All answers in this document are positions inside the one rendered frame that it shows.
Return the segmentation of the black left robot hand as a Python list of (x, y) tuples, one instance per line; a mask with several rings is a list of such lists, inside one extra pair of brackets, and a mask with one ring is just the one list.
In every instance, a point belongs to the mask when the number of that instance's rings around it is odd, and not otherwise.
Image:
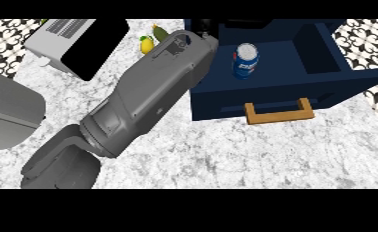
[(206, 37), (212, 31), (212, 20), (211, 19), (193, 19), (190, 24), (190, 31), (199, 36)]

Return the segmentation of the blue soda can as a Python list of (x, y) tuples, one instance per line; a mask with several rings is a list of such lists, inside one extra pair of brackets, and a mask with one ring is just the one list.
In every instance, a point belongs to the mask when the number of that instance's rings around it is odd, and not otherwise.
[(237, 45), (233, 52), (231, 72), (237, 79), (247, 79), (259, 59), (256, 47), (250, 43)]

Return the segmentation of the navy blue drawer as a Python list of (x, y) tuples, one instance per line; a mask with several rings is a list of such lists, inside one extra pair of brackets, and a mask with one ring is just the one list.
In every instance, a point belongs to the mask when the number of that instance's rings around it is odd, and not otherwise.
[[(209, 72), (194, 93), (264, 89), (307, 98), (324, 93), (358, 93), (378, 84), (378, 69), (354, 70), (332, 33), (339, 19), (221, 21), (215, 25), (218, 49)], [(231, 75), (231, 53), (242, 43), (256, 46), (259, 59), (250, 76)]]
[(250, 103), (259, 115), (292, 113), (305, 98), (312, 109), (326, 109), (367, 90), (378, 79), (348, 79), (324, 83), (221, 90), (211, 93), (190, 92), (191, 120), (243, 116)]

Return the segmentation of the navy blue drawer front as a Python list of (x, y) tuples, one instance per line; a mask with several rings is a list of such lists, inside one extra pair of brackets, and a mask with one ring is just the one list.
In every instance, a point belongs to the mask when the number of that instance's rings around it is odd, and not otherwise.
[(367, 90), (378, 79), (348, 79), (324, 83), (221, 90), (211, 93), (190, 92), (191, 120), (243, 116), (250, 103), (259, 115), (292, 113), (305, 98), (312, 109), (326, 109)]

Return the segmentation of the green vegetable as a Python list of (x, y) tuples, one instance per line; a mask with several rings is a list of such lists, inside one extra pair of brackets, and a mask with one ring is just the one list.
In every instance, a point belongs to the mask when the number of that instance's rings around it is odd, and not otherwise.
[(162, 42), (165, 40), (165, 38), (168, 37), (168, 32), (157, 25), (151, 26), (151, 33), (159, 42)]

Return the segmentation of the yellow lemon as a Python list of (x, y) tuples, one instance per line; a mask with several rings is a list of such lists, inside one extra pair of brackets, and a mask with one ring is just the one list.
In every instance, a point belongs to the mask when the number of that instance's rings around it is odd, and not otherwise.
[(147, 54), (149, 51), (153, 49), (153, 39), (149, 35), (144, 35), (138, 38), (140, 40), (140, 52)]

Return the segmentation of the white appliance with black door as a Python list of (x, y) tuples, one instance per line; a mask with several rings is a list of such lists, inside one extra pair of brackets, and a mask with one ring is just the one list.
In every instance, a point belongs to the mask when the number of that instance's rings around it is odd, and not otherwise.
[(23, 46), (47, 65), (89, 81), (128, 29), (125, 19), (48, 19)]

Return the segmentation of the grey rounded appliance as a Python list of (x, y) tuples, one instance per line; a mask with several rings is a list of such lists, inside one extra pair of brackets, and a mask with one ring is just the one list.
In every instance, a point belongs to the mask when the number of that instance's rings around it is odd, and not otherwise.
[(39, 127), (44, 114), (42, 96), (0, 75), (0, 150), (25, 141)]

